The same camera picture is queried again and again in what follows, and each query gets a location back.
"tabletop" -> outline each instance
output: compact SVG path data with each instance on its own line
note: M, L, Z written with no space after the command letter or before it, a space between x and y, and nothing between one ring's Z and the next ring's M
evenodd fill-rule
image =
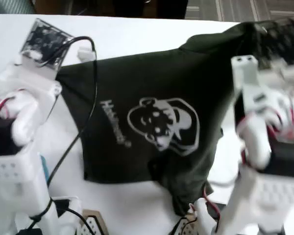
M193 35L219 33L237 24L85 16L0 15L0 72L20 51L35 18L73 36L90 36L95 41L99 60L174 49ZM63 66L79 63L76 54L81 45L87 46L87 42L74 44ZM215 162L208 179L226 183L237 174L241 146L234 131L232 107L225 116L222 128L224 136L218 142ZM51 171L77 134L77 128L62 98L58 99L44 130L40 136L41 153ZM214 190L211 199L226 203L232 187ZM101 212L111 235L166 235L178 221L169 192L156 182L104 185L84 181L80 141L59 168L50 186L50 195L78 196L83 208ZM290 230L294 231L294 210L286 222L286 231ZM255 235L257 229L249 227L247 233Z

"plastic part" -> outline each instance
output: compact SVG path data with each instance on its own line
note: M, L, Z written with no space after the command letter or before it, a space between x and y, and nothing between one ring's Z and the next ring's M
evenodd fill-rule
M77 52L77 57L81 62L89 62L96 60L96 54L89 47L80 47Z

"black cable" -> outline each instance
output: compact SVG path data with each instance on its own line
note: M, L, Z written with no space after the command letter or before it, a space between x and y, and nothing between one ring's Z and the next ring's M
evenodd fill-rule
M89 226L89 224L87 223L86 219L84 219L84 217L82 215L80 215L79 213L77 213L76 211L70 209L70 208L57 208L60 211L66 211L66 212L70 212L72 214L75 214L77 217L80 218L81 221L83 221L83 223L86 225L87 229L89 230L89 232L92 235L95 235L95 233L93 232L93 230L91 229L91 227Z
M95 59L93 61L93 70L94 70L94 87L95 87L95 94L93 96L93 106L88 114L88 118L84 124L84 126L82 127L82 129L78 132L78 134L76 135L76 137L73 139L73 141L71 142L71 144L69 145L69 147L67 148L67 150L64 152L64 154L62 155L62 157L60 158L60 160L58 161L58 163L56 164L56 166L54 167L52 173L50 174L48 181L47 181L47 186L50 186L50 183L54 177L54 175L56 174L57 170L59 169L60 165L62 164L62 162L64 161L64 159L66 158L66 156L68 155L68 153L70 152L70 150L73 148L74 144L76 143L76 141L80 138L81 134L85 131L91 117L93 116L93 112L94 109L96 107L96 100L97 100L97 94L98 94L98 86L97 86L97 53L96 53L96 48L95 48L95 44L93 42L93 40L90 37L87 36L81 36L81 37L76 37L73 38L72 40L70 40L69 42L67 42L66 44L64 44L63 46L61 46L56 52L53 53L53 55L46 60L45 62L43 62L43 66L45 66L49 61L51 61L52 59L54 59L56 57L56 55L58 54L59 51L63 51L64 49L66 49L67 47L69 47L71 44L80 41L80 40L88 40L91 42L92 44L92 51L95 53Z
M27 228L27 231L29 231L29 230L31 230L32 228L34 228L34 226L35 226L36 223L37 223L36 221L33 221L33 222L30 224L30 226Z

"dark green t-shirt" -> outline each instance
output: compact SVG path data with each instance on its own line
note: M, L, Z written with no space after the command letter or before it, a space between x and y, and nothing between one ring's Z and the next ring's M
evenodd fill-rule
M202 196L233 95L231 57L251 53L252 26L196 35L178 49L98 61L98 99L83 133L85 179L156 180L175 212ZM92 106L93 64L63 67L57 80L81 129Z

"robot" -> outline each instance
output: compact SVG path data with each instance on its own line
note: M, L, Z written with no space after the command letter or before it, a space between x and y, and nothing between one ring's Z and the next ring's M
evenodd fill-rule
M18 233L17 212L40 228L27 234L73 235L78 226L67 209L81 213L79 199L50 197L39 154L39 133L62 89L55 76L68 48L59 48L72 39L37 19L20 55L0 74L0 235Z
M247 224L258 235L284 235L294 205L294 99L272 89L253 56L232 58L236 130L245 142L239 177L216 222L206 200L195 202L199 235L236 235Z

